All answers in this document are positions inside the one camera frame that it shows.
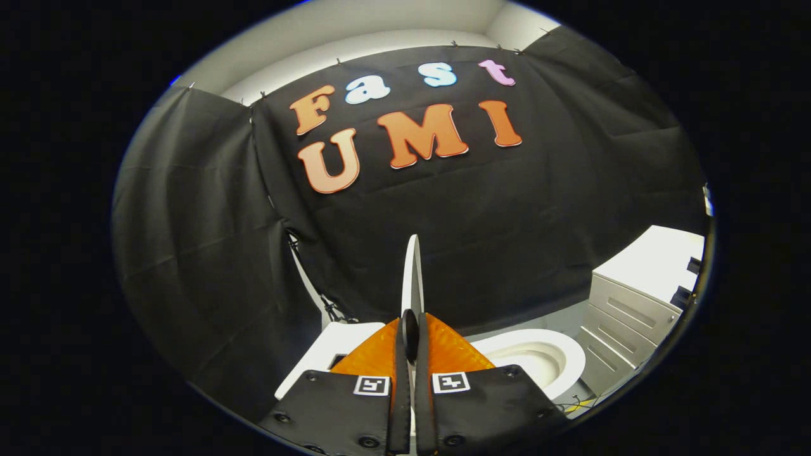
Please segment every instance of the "cabinet drawer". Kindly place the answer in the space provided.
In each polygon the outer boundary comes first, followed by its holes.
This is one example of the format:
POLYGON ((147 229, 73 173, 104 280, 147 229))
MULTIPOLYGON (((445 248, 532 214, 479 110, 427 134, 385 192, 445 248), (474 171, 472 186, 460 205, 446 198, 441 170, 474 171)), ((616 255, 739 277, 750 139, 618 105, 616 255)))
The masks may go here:
POLYGON ((595 394, 605 393, 635 368, 586 327, 581 327, 577 343, 586 353, 586 367, 583 369, 581 379, 595 394))
POLYGON ((606 312, 589 304, 583 326, 634 366, 648 359, 656 344, 606 312))
POLYGON ((680 315, 658 301, 594 275, 589 302, 656 345, 670 333, 680 315))

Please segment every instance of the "toilet bowl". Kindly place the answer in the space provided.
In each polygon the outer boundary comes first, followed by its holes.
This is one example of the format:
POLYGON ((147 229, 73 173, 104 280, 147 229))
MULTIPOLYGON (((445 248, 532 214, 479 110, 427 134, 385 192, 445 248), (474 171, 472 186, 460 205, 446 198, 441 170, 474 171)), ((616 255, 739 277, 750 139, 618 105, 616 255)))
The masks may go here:
POLYGON ((553 402, 577 382, 586 366, 580 344, 549 329, 517 329, 470 344, 499 368, 521 366, 553 402))

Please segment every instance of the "orange letter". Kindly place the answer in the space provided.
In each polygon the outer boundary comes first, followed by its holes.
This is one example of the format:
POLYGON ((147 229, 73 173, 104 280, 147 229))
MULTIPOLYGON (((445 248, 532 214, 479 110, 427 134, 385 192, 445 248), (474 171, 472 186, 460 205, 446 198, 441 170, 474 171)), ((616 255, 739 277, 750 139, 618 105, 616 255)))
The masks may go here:
POLYGON ((487 111, 493 129, 496 130, 496 144, 500 147, 517 146, 521 143, 521 137, 513 129, 513 125, 507 117, 507 104, 503 101, 482 101, 479 108, 487 111))
POLYGON ((453 111, 451 105, 428 106, 422 126, 399 111, 380 116, 377 124, 386 128, 392 142, 394 151, 392 168, 397 170, 417 162, 417 156, 409 152, 409 144, 420 157, 430 159, 435 138, 439 143, 436 147, 436 155, 440 157, 451 157, 467 152, 467 144, 463 143, 459 137, 456 125, 453 124, 451 111, 453 111))
POLYGON ((296 135, 301 136, 327 120, 327 116, 318 114, 318 111, 329 109, 329 99, 326 95, 332 95, 333 93, 335 93, 335 88, 331 85, 325 85, 290 105, 290 108, 296 111, 296 116, 298 116, 296 135))
POLYGON ((344 170, 337 176, 331 176, 327 172, 324 164, 324 143, 317 142, 303 148, 298 153, 298 159, 304 162, 304 170, 307 172, 307 179, 310 187, 319 193, 335 193, 352 185, 360 173, 360 163, 358 153, 354 149, 352 137, 355 134, 354 128, 347 128, 334 134, 329 141, 338 146, 341 152, 341 159, 344 161, 344 170))

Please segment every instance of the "black curtain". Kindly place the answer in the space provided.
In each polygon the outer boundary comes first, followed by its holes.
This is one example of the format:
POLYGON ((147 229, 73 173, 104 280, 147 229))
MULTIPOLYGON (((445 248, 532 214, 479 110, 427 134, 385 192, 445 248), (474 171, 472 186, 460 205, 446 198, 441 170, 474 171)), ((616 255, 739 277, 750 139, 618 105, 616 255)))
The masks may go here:
POLYGON ((142 122, 114 192, 127 301, 170 365, 258 421, 320 332, 251 147, 250 111, 171 88, 142 122))
POLYGON ((588 295, 591 270, 650 225, 703 234, 704 178, 686 134, 628 68, 566 28, 523 54, 433 46, 357 58, 317 71, 253 106, 256 152, 275 208, 301 239, 315 287, 360 320, 397 317, 407 239, 420 236, 426 310, 463 334, 554 312, 588 295), (479 62, 505 66, 514 86, 479 62), (433 88, 417 72, 446 62, 457 82, 433 88), (391 92, 359 105, 345 86, 365 75, 391 92), (298 136, 290 105, 327 84, 326 120, 298 136), (494 144, 480 101, 507 104, 523 143, 494 144), (470 150, 389 165, 392 146, 376 120, 402 111, 417 123, 429 105, 453 107, 470 150), (330 174, 342 170, 333 134, 354 128, 360 162, 345 190, 311 187, 298 152, 326 144, 330 174))

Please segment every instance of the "orange soft finger pad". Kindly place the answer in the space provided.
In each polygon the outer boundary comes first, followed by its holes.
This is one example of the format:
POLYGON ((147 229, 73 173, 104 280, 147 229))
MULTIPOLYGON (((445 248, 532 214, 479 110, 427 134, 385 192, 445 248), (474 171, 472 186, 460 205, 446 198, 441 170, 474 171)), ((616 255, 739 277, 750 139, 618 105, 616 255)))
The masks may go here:
POLYGON ((428 323, 428 376, 443 372, 473 372, 495 367, 459 333, 439 318, 425 314, 428 323))
POLYGON ((394 391, 397 390, 394 347, 399 322, 400 319, 397 318, 378 329, 329 371, 336 374, 391 377, 393 399, 394 391))

